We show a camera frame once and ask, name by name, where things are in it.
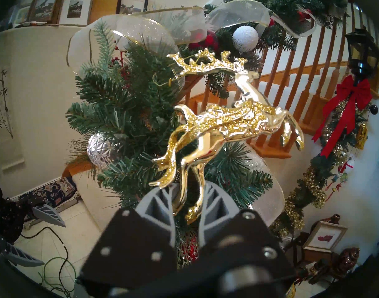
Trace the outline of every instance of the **reindeer antler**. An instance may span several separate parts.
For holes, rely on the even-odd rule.
[[[233,72],[241,72],[244,70],[243,65],[247,62],[245,58],[236,58],[235,62],[232,63],[228,60],[230,56],[230,51],[224,51],[221,53],[221,60],[218,60],[214,57],[214,52],[209,52],[208,48],[204,50],[199,50],[198,54],[195,54],[196,58],[207,58],[210,60],[210,63],[204,64],[201,62],[197,64],[192,58],[189,59],[189,65],[185,63],[184,59],[180,57],[180,53],[168,54],[168,58],[175,60],[178,66],[183,68],[183,71],[180,72],[180,75],[187,74],[206,74],[212,72],[216,69],[225,69]]]

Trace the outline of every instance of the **red heart picture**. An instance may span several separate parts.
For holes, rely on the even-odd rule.
[[[332,238],[333,238],[333,236],[331,236],[331,235],[326,235],[326,236],[319,236],[319,237],[318,237],[318,240],[319,240],[319,241],[327,241],[327,242],[329,242]]]

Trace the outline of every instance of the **tile floor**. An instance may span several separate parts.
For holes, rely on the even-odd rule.
[[[68,260],[72,263],[76,275],[78,275],[87,256],[101,235],[101,231],[82,201],[79,201],[78,204],[62,211],[60,216],[65,222],[65,228],[42,221],[32,226],[29,230],[23,230],[22,234],[24,236],[32,236],[45,226],[52,228],[64,242],[69,254]],[[66,257],[66,252],[61,242],[49,229],[44,230],[38,236],[31,239],[20,237],[16,241],[15,246],[31,256],[42,259],[44,263],[54,257]],[[63,259],[56,259],[47,264],[45,276],[48,283],[60,283],[58,273],[62,263]],[[43,274],[44,266],[16,267],[34,281],[38,283],[42,282],[39,274]],[[66,289],[73,289],[75,273],[68,263],[65,264],[61,271],[61,280]],[[43,282],[43,286],[49,287],[45,282]],[[302,282],[300,285],[296,285],[295,298],[312,297],[325,290],[327,286],[328,284],[325,282],[320,282],[315,285],[311,285],[308,282]],[[65,297],[63,293],[57,290],[54,290],[54,292]]]

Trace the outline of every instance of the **wooden staircase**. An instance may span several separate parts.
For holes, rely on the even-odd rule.
[[[355,14],[352,4],[351,13],[352,31],[354,31]],[[359,18],[362,24],[362,15],[360,15]],[[369,19],[367,19],[367,23],[370,30]],[[298,67],[292,68],[294,55],[296,53],[295,50],[292,50],[287,59],[285,69],[277,71],[282,54],[282,49],[280,48],[276,52],[271,73],[261,75],[261,77],[253,83],[253,85],[268,98],[274,107],[280,106],[292,113],[305,134],[315,134],[316,130],[323,122],[322,110],[324,105],[334,96],[337,83],[340,83],[343,78],[350,73],[349,68],[346,67],[347,61],[342,60],[344,47],[346,47],[346,23],[344,22],[343,24],[340,36],[336,36],[336,28],[337,23],[334,23],[326,61],[324,63],[319,64],[325,33],[325,28],[322,27],[312,65],[305,66],[311,45],[311,39],[313,37],[313,35],[310,35],[307,37],[301,62]],[[378,45],[377,33],[375,34],[375,37],[376,44]],[[336,39],[339,41],[339,51],[337,59],[332,62],[333,47]],[[263,51],[263,63],[266,60],[267,52],[268,49]],[[378,99],[379,68],[374,77],[369,79],[369,82],[373,98]],[[210,89],[207,84],[203,94],[193,97],[190,95],[191,90],[187,89],[185,91],[185,104],[196,114],[203,111],[208,103],[228,105],[228,107],[230,107],[232,101],[238,100],[241,94],[235,84],[228,86],[228,79],[226,80],[226,86],[227,91],[230,92],[230,97],[225,100],[210,94]],[[248,141],[248,143],[261,157],[280,159],[290,158],[290,149],[294,144],[295,136],[293,135],[289,143],[285,147],[282,147],[280,145],[281,134],[282,130],[270,136],[260,135],[257,139]]]

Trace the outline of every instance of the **silver ornament ball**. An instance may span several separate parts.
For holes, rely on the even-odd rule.
[[[106,141],[102,133],[96,133],[89,139],[87,155],[90,161],[99,168],[108,168],[108,165],[116,160],[118,149]]]
[[[232,38],[235,48],[240,52],[252,51],[258,43],[257,31],[248,25],[237,28]]]

